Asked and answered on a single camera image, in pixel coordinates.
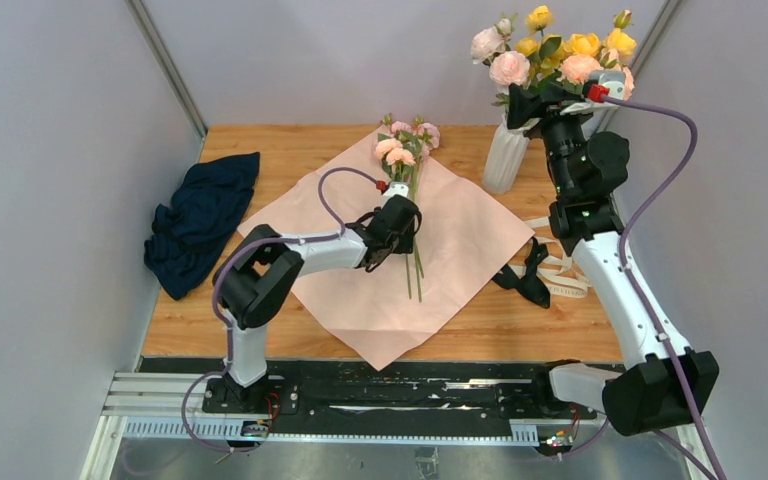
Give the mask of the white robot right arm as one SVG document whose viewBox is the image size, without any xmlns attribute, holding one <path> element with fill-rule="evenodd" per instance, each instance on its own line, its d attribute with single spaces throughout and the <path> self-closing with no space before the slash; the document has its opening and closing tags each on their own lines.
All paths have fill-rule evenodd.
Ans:
<svg viewBox="0 0 768 480">
<path fill-rule="evenodd" d="M 623 104 L 620 85 L 590 80 L 580 93 L 557 85 L 540 90 L 512 85 L 508 97 L 508 127 L 544 142 L 556 191 L 549 209 L 551 231 L 590 280 L 625 366 L 612 372 L 579 361 L 551 363 L 530 392 L 533 408 L 552 418 L 570 404 L 587 407 L 604 414 L 624 436 L 699 425 L 719 365 L 675 328 L 631 256 L 631 226 L 611 201 L 628 177 L 629 142 L 608 131 L 591 136 L 582 131 L 592 110 Z"/>
</svg>

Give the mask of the pink paper flower wrap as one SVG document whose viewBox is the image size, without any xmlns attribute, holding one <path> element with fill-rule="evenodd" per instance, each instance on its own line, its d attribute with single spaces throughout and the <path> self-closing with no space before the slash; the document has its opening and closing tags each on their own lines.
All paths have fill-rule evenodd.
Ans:
<svg viewBox="0 0 768 480">
<path fill-rule="evenodd" d="M 372 180 L 375 133 L 342 152 L 321 141 L 292 156 L 266 152 L 241 234 L 259 224 L 280 233 L 320 234 L 378 206 Z M 418 244 L 423 302 L 408 298 L 405 258 L 373 272 L 340 269 L 301 277 L 269 325 L 274 358 L 358 356 L 376 369 L 415 352 L 452 320 L 532 237 L 516 214 L 437 161 L 422 168 Z"/>
</svg>

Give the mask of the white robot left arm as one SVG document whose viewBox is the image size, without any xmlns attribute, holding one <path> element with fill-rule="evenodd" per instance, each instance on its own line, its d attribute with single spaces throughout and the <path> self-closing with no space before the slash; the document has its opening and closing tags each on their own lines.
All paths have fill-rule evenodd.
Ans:
<svg viewBox="0 0 768 480">
<path fill-rule="evenodd" d="M 212 387 L 214 397 L 223 387 L 239 411 L 258 411 L 266 400 L 267 324 L 297 279 L 329 270 L 372 272 L 393 254 L 411 253 L 421 224 L 419 207 L 396 194 L 333 233 L 289 235 L 267 224 L 256 226 L 214 276 L 215 312 L 228 332 L 228 354 L 222 380 Z"/>
</svg>

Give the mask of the black printed ribbon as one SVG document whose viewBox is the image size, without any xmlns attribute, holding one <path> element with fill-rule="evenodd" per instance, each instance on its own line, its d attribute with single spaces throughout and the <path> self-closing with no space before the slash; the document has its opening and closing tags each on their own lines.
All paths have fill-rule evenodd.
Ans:
<svg viewBox="0 0 768 480">
<path fill-rule="evenodd" d="M 492 281 L 503 290 L 516 290 L 529 302 L 543 308 L 551 306 L 551 293 L 538 276 L 538 267 L 548 258 L 548 248 L 536 237 L 530 239 L 530 249 L 526 256 L 522 274 L 517 274 L 512 267 L 504 265 L 492 277 Z"/>
</svg>

